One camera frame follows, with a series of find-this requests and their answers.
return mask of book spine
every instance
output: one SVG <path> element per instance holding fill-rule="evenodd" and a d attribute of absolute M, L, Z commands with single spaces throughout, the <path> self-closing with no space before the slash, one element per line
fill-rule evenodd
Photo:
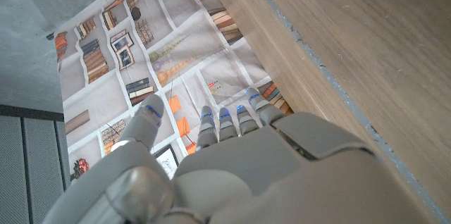
<path fill-rule="evenodd" d="M 138 80 L 138 81 L 135 81 L 135 82 L 132 82 L 130 84 L 127 84 L 127 86 L 125 86 L 125 88 L 126 89 L 132 89 L 134 87 L 137 87 L 137 86 L 142 85 L 142 84 L 147 84 L 147 83 L 149 83 L 149 78 L 148 77 L 144 78 L 144 79 L 141 79 L 141 80 Z"/>
<path fill-rule="evenodd" d="M 219 30 L 222 32 L 222 31 L 235 30 L 235 29 L 238 29 L 238 26 L 236 23 L 233 23 L 232 25 L 229 25 L 227 27 L 222 27 Z"/>
<path fill-rule="evenodd" d="M 279 89 L 276 88 L 270 95 L 268 95 L 268 97 L 266 98 L 267 101 L 272 100 L 274 97 L 276 97 L 276 95 L 278 95 L 279 93 Z"/>
<path fill-rule="evenodd" d="M 102 64 L 98 65 L 96 68 L 92 69 L 91 71 L 87 72 L 88 75 L 95 75 L 100 70 L 104 69 L 106 66 L 106 62 L 103 62 Z"/>
<path fill-rule="evenodd" d="M 233 21 L 232 18 L 230 18 L 230 19 L 228 19 L 226 21 L 223 21 L 222 23 L 216 24 L 216 26 L 218 26 L 218 28 L 222 28 L 222 27 L 230 26 L 232 24 L 235 24 L 235 22 Z"/>
<path fill-rule="evenodd" d="M 96 68 L 97 66 L 100 66 L 101 64 L 105 63 L 106 60 L 103 56 L 100 56 L 98 59 L 96 59 L 95 61 L 92 61 L 91 63 L 86 65 L 86 69 L 89 71 L 91 71 L 92 69 Z"/>
<path fill-rule="evenodd" d="M 273 82 L 266 90 L 263 92 L 262 97 L 268 97 L 276 89 L 276 84 Z"/>
<path fill-rule="evenodd" d="M 148 87 L 150 87 L 150 83 L 149 82 L 141 84 L 141 85 L 138 85 L 138 86 L 136 86 L 134 88 L 131 88 L 131 89 L 127 89 L 127 93 L 131 94 L 133 92 L 140 91 L 141 89 L 145 89 L 145 88 L 148 88 Z"/>
<path fill-rule="evenodd" d="M 133 97 L 138 97 L 138 96 L 141 96 L 141 95 L 143 95 L 143 94 L 147 94 L 147 93 L 149 93 L 149 92 L 153 92 L 154 91 L 154 88 L 153 87 L 148 87 L 148 88 L 145 88 L 145 89 L 141 89 L 141 90 L 139 90 L 139 91 L 136 91 L 136 92 L 132 92 L 132 93 L 129 93 L 129 97 L 130 98 L 133 98 Z"/>

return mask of printed bookshelf image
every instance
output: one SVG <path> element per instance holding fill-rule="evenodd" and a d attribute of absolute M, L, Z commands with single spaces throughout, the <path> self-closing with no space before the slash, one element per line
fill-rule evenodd
<path fill-rule="evenodd" d="M 216 24 L 216 27 L 221 31 L 227 43 L 232 45 L 239 39 L 242 35 L 235 21 L 228 14 L 225 8 L 217 8 L 209 11 L 211 18 Z"/>
<path fill-rule="evenodd" d="M 230 53 L 224 54 L 199 70 L 217 104 L 249 87 Z"/>
<path fill-rule="evenodd" d="M 100 51 L 98 39 L 87 43 L 81 49 L 83 51 L 83 61 L 86 65 L 89 83 L 94 82 L 109 71 L 104 55 Z"/>
<path fill-rule="evenodd" d="M 276 108 L 280 109 L 285 115 L 293 114 L 293 110 L 288 103 L 282 97 L 279 89 L 274 82 L 269 82 L 258 88 L 263 98 L 266 98 L 270 104 L 273 104 Z"/>
<path fill-rule="evenodd" d="M 127 89 L 132 106 L 141 103 L 150 94 L 154 93 L 154 87 L 150 85 L 149 78 L 127 84 L 125 88 Z"/>
<path fill-rule="evenodd" d="M 101 141 L 104 144 L 105 155 L 109 154 L 111 147 L 119 139 L 119 136 L 125 130 L 125 121 L 121 119 L 119 122 L 111 125 L 108 129 L 101 132 Z"/>

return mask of book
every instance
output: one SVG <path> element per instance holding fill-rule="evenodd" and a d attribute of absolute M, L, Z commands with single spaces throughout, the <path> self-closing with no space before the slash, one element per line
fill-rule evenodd
<path fill-rule="evenodd" d="M 227 43 L 229 43 L 229 45 L 232 45 L 233 43 L 235 43 L 236 41 L 240 40 L 242 37 L 242 35 L 239 35 L 238 37 L 232 38 L 230 40 L 227 40 Z"/>
<path fill-rule="evenodd" d="M 100 77 L 102 77 L 103 75 L 105 75 L 107 72 L 108 72 L 108 66 L 107 66 L 105 69 L 103 69 L 101 72 L 99 72 L 98 75 L 90 76 L 90 77 L 89 77 L 88 83 L 92 83 L 93 81 L 99 79 Z"/>
<path fill-rule="evenodd" d="M 91 71 L 92 69 L 100 66 L 101 64 L 106 63 L 106 60 L 103 56 L 99 57 L 97 60 L 92 61 L 89 65 L 86 65 L 87 71 Z"/>
<path fill-rule="evenodd" d="M 135 81 L 135 82 L 132 82 L 132 83 L 130 83 L 130 84 L 127 84 L 127 85 L 125 86 L 125 88 L 126 88 L 127 90 L 129 90 L 129 89 L 134 89 L 134 88 L 138 87 L 139 85 L 147 84 L 147 83 L 149 83 L 149 78 L 148 78 L 148 77 L 147 77 L 147 78 L 144 78 L 144 79 L 142 79 L 142 80 L 137 80 L 137 81 Z"/>
<path fill-rule="evenodd" d="M 87 72 L 88 75 L 95 75 L 98 71 L 102 70 L 106 66 L 106 62 L 101 63 L 96 68 L 93 68 Z"/>
<path fill-rule="evenodd" d="M 105 8 L 105 11 L 108 11 L 112 9 L 113 7 L 117 6 L 118 4 L 122 3 L 123 0 L 115 0 L 113 3 L 111 3 L 109 6 Z"/>
<path fill-rule="evenodd" d="M 133 97 L 138 97 L 138 96 L 141 96 L 143 94 L 147 94 L 147 93 L 150 93 L 150 92 L 153 92 L 153 91 L 154 91 L 154 87 L 146 87 L 145 89 L 141 89 L 141 90 L 138 90 L 138 91 L 135 91 L 135 92 L 131 92 L 131 93 L 128 94 L 128 96 L 130 98 L 133 98 Z"/>
<path fill-rule="evenodd" d="M 221 11 L 221 12 L 219 12 L 219 13 L 213 14 L 213 15 L 211 16 L 211 18 L 213 19 L 213 21 L 215 21 L 215 20 L 217 20 L 217 19 L 219 19 L 219 18 L 221 18 L 221 17 L 223 17 L 223 16 L 225 16 L 225 15 L 228 15 L 228 12 L 227 12 L 227 11 Z"/>
<path fill-rule="evenodd" d="M 92 73 L 91 75 L 88 75 L 89 78 L 95 78 L 99 75 L 104 75 L 108 72 L 108 65 L 105 63 L 99 70 L 97 70 L 95 73 Z"/>
<path fill-rule="evenodd" d="M 90 20 L 89 20 L 89 22 L 91 23 L 92 29 L 95 30 L 95 28 L 96 28 L 97 26 L 96 26 L 96 23 L 94 22 L 94 17 L 91 17 Z"/>
<path fill-rule="evenodd" d="M 105 13 L 106 22 L 108 23 L 109 29 L 114 28 L 113 18 L 111 17 L 111 12 L 107 11 Z"/>
<path fill-rule="evenodd" d="M 240 33 L 240 29 L 222 31 L 223 35 Z"/>
<path fill-rule="evenodd" d="M 263 98 L 268 97 L 274 90 L 276 89 L 276 84 L 273 82 L 264 92 L 262 95 Z"/>
<path fill-rule="evenodd" d="M 225 11 L 225 10 L 226 10 L 226 8 L 215 8 L 215 9 L 210 9 L 207 12 L 211 16 L 211 15 L 214 15 L 216 13 L 220 13 L 220 12 Z"/>
<path fill-rule="evenodd" d="M 282 104 L 282 106 L 279 109 L 282 111 L 282 113 L 285 114 L 285 113 L 287 113 L 289 108 L 290 108 L 290 106 L 288 105 L 287 102 L 285 102 L 284 104 Z"/>
<path fill-rule="evenodd" d="M 133 93 L 133 92 L 136 92 L 141 89 L 148 88 L 148 87 L 150 87 L 150 82 L 137 85 L 136 87 L 133 87 L 131 89 L 127 89 L 127 93 L 130 94 L 130 93 Z"/>
<path fill-rule="evenodd" d="M 230 16 L 229 14 L 225 14 L 223 16 L 221 16 L 220 18 L 217 18 L 216 20 L 214 20 L 214 24 L 219 24 L 219 23 L 223 23 L 226 20 L 230 20 L 232 18 L 232 16 Z"/>
<path fill-rule="evenodd" d="M 136 104 L 139 104 L 141 101 L 144 101 L 144 99 L 146 99 L 151 94 L 153 94 L 153 93 L 147 93 L 147 94 L 143 94 L 139 97 L 132 98 L 130 100 L 130 102 L 132 103 L 132 106 L 135 106 Z"/>
<path fill-rule="evenodd" d="M 284 103 L 285 103 L 285 100 L 284 100 L 284 98 L 282 97 L 282 98 L 280 98 L 280 99 L 274 104 L 274 106 L 275 106 L 276 108 L 281 108 L 281 106 L 282 106 Z"/>
<path fill-rule="evenodd" d="M 99 56 L 101 56 L 101 51 L 100 51 L 100 49 L 97 49 L 97 50 L 93 51 L 91 54 L 89 54 L 86 57 L 84 57 L 83 61 L 85 63 L 89 63 L 92 60 L 97 59 Z"/>
<path fill-rule="evenodd" d="M 236 23 L 233 23 L 232 25 L 229 25 L 227 27 L 221 27 L 219 28 L 219 30 L 222 31 L 228 31 L 228 30 L 234 30 L 234 29 L 238 29 L 238 26 Z"/>
<path fill-rule="evenodd" d="M 276 88 L 270 95 L 268 95 L 268 97 L 266 98 L 267 101 L 272 100 L 274 97 L 276 97 L 276 95 L 278 95 L 280 93 L 279 89 Z"/>
<path fill-rule="evenodd" d="M 274 98 L 269 101 L 269 103 L 274 105 L 280 98 L 282 98 L 282 94 L 279 92 Z"/>
<path fill-rule="evenodd" d="M 225 40 L 227 40 L 227 42 L 229 42 L 230 40 L 236 38 L 236 37 L 241 37 L 241 32 L 236 32 L 236 33 L 232 33 L 232 34 L 226 34 L 224 35 Z"/>

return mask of wooden panel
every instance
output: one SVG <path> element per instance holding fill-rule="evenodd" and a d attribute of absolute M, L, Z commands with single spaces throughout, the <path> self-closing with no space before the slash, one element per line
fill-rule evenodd
<path fill-rule="evenodd" d="M 370 142 L 262 0 L 222 1 L 293 109 Z M 451 0 L 274 2 L 451 216 Z"/>
<path fill-rule="evenodd" d="M 451 0 L 274 0 L 451 216 Z"/>
<path fill-rule="evenodd" d="M 370 145 L 402 181 L 393 163 L 264 0 L 221 1 L 294 111 L 316 114 L 354 133 Z"/>

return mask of robotic hand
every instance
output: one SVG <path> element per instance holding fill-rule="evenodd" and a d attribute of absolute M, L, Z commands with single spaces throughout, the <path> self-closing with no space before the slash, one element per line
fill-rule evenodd
<path fill-rule="evenodd" d="M 428 213 L 372 151 L 308 113 L 285 117 L 248 89 L 241 137 L 227 109 L 219 140 L 205 106 L 196 153 L 172 180 L 149 153 L 163 102 L 147 97 L 108 156 L 61 195 L 44 223 L 427 223 Z"/>

